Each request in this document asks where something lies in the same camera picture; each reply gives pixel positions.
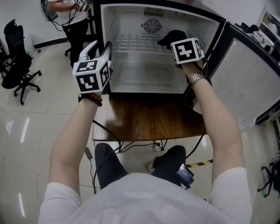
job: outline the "wooden table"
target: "wooden table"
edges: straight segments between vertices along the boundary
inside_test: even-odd
[[[168,140],[203,134],[202,115],[177,102],[145,102],[139,99],[103,95],[103,106],[95,120],[121,141]],[[93,124],[94,141],[116,141]]]

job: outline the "black and yellow striped tape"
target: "black and yellow striped tape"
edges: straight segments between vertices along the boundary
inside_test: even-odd
[[[213,163],[213,160],[208,160],[206,162],[198,162],[198,163],[193,163],[193,164],[186,164],[187,168],[193,168],[193,167],[199,167],[199,166],[203,166],[203,165],[207,165],[207,164],[211,164]]]

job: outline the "fan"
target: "fan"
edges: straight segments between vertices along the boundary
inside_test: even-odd
[[[148,19],[142,26],[150,34],[157,33],[162,28],[161,23],[154,18]]]

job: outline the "standing person in white shirt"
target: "standing person in white shirt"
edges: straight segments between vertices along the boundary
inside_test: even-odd
[[[182,68],[189,78],[200,73],[190,63]],[[205,78],[192,88],[213,146],[208,202],[175,185],[174,175],[185,162],[184,147],[174,146],[157,158],[155,171],[148,175],[128,174],[112,148],[101,143],[95,148],[96,166],[104,160],[98,170],[101,190],[82,205],[79,165],[98,108],[84,98],[52,149],[38,224],[250,224],[252,204],[238,124]]]
[[[63,30],[70,41],[71,67],[79,60],[79,55],[83,50],[83,43],[88,29],[87,13],[79,12],[80,6],[76,4],[75,1],[76,0],[48,0],[49,10],[51,12],[56,12],[60,17]]]

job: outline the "metal watch strap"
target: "metal watch strap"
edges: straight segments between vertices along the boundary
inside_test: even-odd
[[[205,75],[202,74],[202,73],[197,73],[197,74],[192,75],[192,76],[189,78],[191,87],[193,87],[193,85],[195,84],[195,82],[197,82],[198,80],[201,80],[201,79],[206,79]]]

